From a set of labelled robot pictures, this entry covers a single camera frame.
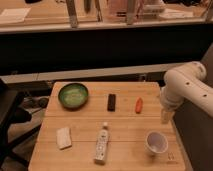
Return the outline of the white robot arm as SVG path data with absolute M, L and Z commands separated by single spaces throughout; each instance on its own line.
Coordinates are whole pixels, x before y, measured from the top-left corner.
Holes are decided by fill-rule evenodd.
M 213 117 L 213 88 L 203 82 L 206 75 L 205 66 L 198 61 L 185 63 L 165 73 L 165 86 L 159 94 L 163 124 L 167 124 L 172 119 L 175 110 L 185 99 Z

